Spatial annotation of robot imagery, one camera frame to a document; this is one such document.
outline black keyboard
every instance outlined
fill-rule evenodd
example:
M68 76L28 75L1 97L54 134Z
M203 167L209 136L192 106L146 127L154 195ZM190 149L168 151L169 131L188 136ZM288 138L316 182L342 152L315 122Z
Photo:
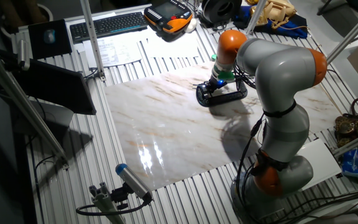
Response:
M98 19L93 21L93 24L97 37L106 37L147 28L147 23L141 12ZM85 23L71 25L70 31L73 42L90 39Z

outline yellow object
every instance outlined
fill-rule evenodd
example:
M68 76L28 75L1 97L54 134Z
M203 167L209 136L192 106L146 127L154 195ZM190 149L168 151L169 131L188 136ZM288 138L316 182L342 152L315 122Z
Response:
M256 6L252 6L249 9L251 16L254 15L255 9L256 9ZM266 25L266 24L267 24L267 17L265 15L265 11L263 10L262 13L259 16L258 21L256 22L256 26L263 26L263 25Z
M251 6L258 4L259 0L246 0Z

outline computer screen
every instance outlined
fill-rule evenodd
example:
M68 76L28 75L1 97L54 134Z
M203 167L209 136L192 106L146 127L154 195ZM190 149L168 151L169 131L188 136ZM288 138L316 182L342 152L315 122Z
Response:
M17 54L0 50L0 56L17 64ZM64 106L74 113L96 114L83 76L64 68L30 59L27 71L12 71L24 92L38 99Z

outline slotted aluminum table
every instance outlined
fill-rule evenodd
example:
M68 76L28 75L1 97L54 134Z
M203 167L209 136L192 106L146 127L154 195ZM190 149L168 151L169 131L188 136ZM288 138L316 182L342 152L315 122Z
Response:
M116 14L125 14L143 11L144 7L121 9L115 12ZM83 17L75 17L66 21L81 18ZM236 28L233 25L228 25L226 30L228 29ZM210 57L216 53L218 39L223 31L213 32L198 25L195 32L198 41L198 57L148 57L144 48L145 43L138 42L142 54L140 62L106 68L107 80L105 82L101 82L99 78L88 81L97 114L96 116L74 115L70 123L70 130L63 141L63 148L66 150L70 168L62 169L58 161L41 164L37 169L39 196L35 186L34 172L33 169L30 169L38 223L109 223L105 217L86 217L75 213L76 207L91 204L91 195L88 190L90 185L98 186L100 182L105 182L110 190L122 185L122 180L115 173L115 167L117 164L125 162L125 158L103 88L209 61ZM254 35L273 42L321 50L311 35L307 39L292 39L265 33L255 33ZM26 27L21 27L19 33L12 36L15 53L16 43L21 39L30 42ZM85 52L78 53L74 47L72 54L45 58L40 61L84 72L84 75L90 74ZM329 65L329 69L335 70L332 65ZM341 113L350 113L350 105L355 96L340 75L328 72L322 86ZM320 138L328 146L336 148L333 129L314 134L307 141L310 142L315 138ZM51 150L44 146L38 138L34 139L31 145L32 149L27 148L29 167L34 167L43 158L52 154ZM250 166L251 161L254 161L254 158L246 161L246 167ZM123 215L123 217L127 223L240 223L232 209L229 191L232 179L237 173L237 165L238 163L233 162L154 190L154 202L151 203L151 206ZM285 210L289 211L312 198L332 197L355 190L358 190L358 185L349 179L333 177L306 191L288 197L282 202ZM129 197L131 208L139 206L140 203L141 201L135 196ZM316 207L321 203L323 201L314 201L305 205L303 209ZM276 218L282 216L284 216L284 212L276 214Z

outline white marble surface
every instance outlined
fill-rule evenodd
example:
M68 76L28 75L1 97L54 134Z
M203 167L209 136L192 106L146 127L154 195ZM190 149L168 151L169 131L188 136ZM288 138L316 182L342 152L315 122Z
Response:
M208 62L105 88L127 165L152 190L238 161L262 115L249 87L241 101L200 106L193 84L208 80L212 67ZM340 115L319 85L295 99L309 114L310 134ZM248 156L259 146L253 141Z

